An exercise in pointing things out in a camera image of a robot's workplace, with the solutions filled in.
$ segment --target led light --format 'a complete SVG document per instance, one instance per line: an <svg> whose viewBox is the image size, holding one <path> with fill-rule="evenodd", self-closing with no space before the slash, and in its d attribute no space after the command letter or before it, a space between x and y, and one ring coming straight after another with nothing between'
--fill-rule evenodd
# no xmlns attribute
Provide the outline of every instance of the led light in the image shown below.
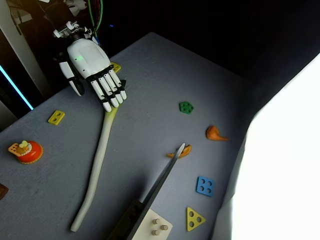
<svg viewBox="0 0 320 240"><path fill-rule="evenodd" d="M0 71L2 72L2 74L5 76L5 78L9 81L9 83L12 85L12 87L14 88L14 90L20 95L20 97L22 98L22 100L25 102L25 104L28 105L28 107L33 110L34 108L31 106L31 104L28 102L28 100L25 98L25 96L20 92L19 88L17 88L17 86L15 85L15 83L11 80L11 78L8 76L8 74L5 72L5 70L2 68L2 66L0 65Z"/></svg>

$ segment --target robotic hand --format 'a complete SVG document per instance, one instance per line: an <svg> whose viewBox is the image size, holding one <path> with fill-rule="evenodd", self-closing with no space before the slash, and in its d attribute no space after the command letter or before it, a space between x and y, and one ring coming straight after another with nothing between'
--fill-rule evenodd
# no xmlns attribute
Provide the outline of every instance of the robotic hand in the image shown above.
<svg viewBox="0 0 320 240"><path fill-rule="evenodd" d="M54 30L53 34L72 41L67 48L68 57L63 53L59 55L59 65L79 96L85 93L85 89L76 77L76 71L90 83L107 112L112 111L111 106L117 108L127 99L125 81L119 80L108 56L91 36L91 30L80 27L76 21L68 21L63 29Z"/></svg>

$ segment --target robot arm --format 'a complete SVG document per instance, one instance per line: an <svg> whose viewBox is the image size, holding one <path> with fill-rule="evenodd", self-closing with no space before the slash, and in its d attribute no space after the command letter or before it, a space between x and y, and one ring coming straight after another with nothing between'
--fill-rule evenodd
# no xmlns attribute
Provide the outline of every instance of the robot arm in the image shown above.
<svg viewBox="0 0 320 240"><path fill-rule="evenodd" d="M69 59L62 60L59 65L74 91L79 96L84 94L73 68L89 82L107 112L112 111L111 106L119 107L127 99L124 82L119 80L102 48L93 40L86 39L85 36L90 35L89 30L86 27L80 28L76 22L67 22L61 31L55 30L53 33L56 37L72 39L67 48Z"/></svg>

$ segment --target gray table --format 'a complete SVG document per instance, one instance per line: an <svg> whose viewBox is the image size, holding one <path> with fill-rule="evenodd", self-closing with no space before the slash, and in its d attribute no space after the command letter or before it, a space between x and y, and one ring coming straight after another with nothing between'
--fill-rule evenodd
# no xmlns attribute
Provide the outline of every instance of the gray table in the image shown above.
<svg viewBox="0 0 320 240"><path fill-rule="evenodd" d="M96 195L78 232L69 227L83 201L98 144L103 109L87 88L57 93L0 133L1 240L104 240L134 199L142 201L183 142L189 156L177 161L152 209L173 224L169 240L205 240L212 231L238 148L233 138L240 77L195 53L149 33L112 60L122 66L128 99L112 126ZM195 107L191 115L179 102ZM47 123L65 112L59 126ZM209 141L217 125L229 142ZM20 164L7 148L21 140L42 144L43 157ZM198 176L215 180L214 197L195 191ZM207 222L186 231L186 207Z"/></svg>

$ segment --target green block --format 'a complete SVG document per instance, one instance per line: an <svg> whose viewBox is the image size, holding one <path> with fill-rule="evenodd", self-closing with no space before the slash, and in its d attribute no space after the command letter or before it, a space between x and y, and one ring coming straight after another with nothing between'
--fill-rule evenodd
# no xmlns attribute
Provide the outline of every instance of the green block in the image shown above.
<svg viewBox="0 0 320 240"><path fill-rule="evenodd" d="M191 112L195 109L194 106L191 105L190 102L184 101L179 103L180 112L184 114L191 114Z"/></svg>

